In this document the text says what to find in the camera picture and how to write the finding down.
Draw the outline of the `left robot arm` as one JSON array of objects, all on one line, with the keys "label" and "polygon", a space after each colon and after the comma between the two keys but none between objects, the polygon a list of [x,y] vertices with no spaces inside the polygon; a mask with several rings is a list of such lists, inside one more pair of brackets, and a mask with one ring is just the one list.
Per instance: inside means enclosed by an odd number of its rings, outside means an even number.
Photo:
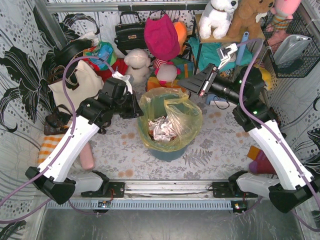
[{"label": "left robot arm", "polygon": [[131,75],[109,78],[97,97],[83,100],[68,131],[52,153],[37,167],[29,167],[25,175],[32,184],[57,204],[66,203],[75,193],[84,197],[104,197],[110,179],[93,170],[83,176],[71,176],[69,170],[81,150],[96,134],[105,134],[113,115],[123,119],[143,116]]}]

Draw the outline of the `yellow trash bag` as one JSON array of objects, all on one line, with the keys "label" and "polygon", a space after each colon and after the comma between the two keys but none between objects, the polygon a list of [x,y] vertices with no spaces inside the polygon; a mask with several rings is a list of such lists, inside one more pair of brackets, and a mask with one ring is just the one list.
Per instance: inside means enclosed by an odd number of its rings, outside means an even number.
[{"label": "yellow trash bag", "polygon": [[[179,151],[201,130],[202,110],[180,88],[153,88],[141,96],[139,106],[143,116],[137,120],[138,133],[144,146],[150,150],[164,153]],[[176,134],[168,142],[155,141],[155,137],[151,136],[151,122],[161,117],[168,118]]]}]

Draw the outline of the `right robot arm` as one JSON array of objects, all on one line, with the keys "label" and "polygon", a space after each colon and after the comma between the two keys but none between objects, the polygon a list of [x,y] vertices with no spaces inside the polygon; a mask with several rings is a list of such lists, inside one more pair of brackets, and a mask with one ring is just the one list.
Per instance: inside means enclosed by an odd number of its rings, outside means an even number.
[{"label": "right robot arm", "polygon": [[246,193],[249,197],[268,198],[282,213],[288,213],[320,191],[320,179],[297,159],[285,141],[273,114],[260,99],[265,82],[261,71],[244,67],[235,81],[220,76],[210,63],[198,74],[180,79],[177,84],[190,93],[205,97],[214,94],[235,104],[234,119],[259,145],[277,178],[271,179],[239,171],[228,179],[233,196]]}]

